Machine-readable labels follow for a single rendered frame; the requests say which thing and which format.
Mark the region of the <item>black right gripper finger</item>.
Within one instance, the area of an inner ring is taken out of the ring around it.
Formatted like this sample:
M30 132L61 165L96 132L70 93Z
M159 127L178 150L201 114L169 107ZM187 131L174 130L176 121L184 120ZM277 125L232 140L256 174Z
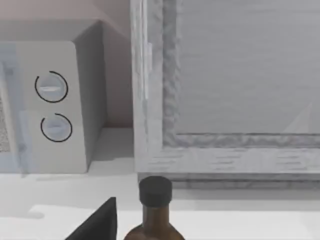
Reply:
M116 197L110 197L65 240L117 240Z

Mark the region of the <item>brown bottle with black cap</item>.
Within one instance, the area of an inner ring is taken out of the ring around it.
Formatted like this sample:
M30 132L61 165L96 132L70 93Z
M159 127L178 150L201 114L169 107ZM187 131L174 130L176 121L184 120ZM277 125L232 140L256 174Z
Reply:
M123 240L186 240L170 223L173 184L164 176L148 176L139 182L142 223Z

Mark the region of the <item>pale round microwave knob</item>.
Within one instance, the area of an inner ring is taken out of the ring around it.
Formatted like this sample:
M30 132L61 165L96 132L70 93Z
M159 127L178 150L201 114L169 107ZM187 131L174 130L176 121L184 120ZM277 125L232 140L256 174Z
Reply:
M66 98L69 92L66 79L56 71L37 76L34 88L37 95L47 103L59 103Z
M49 141L63 143L71 137L73 126L66 116L55 113L41 120L40 130Z

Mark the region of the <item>pale microwave oven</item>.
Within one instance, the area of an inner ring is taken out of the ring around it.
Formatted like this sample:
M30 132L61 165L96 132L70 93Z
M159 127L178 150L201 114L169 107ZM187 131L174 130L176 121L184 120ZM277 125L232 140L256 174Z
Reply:
M58 103L35 80L49 71L68 84ZM52 142L41 120L66 116L72 135ZM0 174L81 174L107 118L102 24L91 19L0 20Z

